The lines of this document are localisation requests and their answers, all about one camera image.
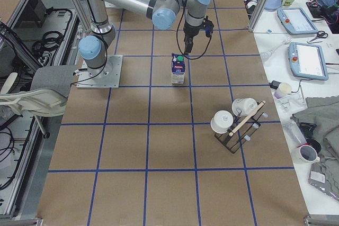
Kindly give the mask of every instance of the scissors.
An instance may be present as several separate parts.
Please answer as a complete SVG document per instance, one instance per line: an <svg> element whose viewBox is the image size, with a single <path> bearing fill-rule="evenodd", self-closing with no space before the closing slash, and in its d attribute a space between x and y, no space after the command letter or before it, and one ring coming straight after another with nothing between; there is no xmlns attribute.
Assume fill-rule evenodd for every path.
<svg viewBox="0 0 339 226"><path fill-rule="evenodd" d="M316 37L314 37L312 40L310 40L308 43L313 42L314 40L317 40L319 38L327 38L328 37L328 33L326 33L323 30L318 31Z"/></svg>

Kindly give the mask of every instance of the wooden handle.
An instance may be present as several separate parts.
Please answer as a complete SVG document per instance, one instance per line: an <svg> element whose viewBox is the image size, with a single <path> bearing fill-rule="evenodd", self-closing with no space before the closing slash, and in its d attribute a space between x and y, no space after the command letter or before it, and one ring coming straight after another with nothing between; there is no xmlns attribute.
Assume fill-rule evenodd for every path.
<svg viewBox="0 0 339 226"><path fill-rule="evenodd" d="M253 117L264 105L266 101L261 101L258 106L250 112L248 116L246 116L240 123L237 125L232 132L230 132L228 135L232 137L251 117Z"/></svg>

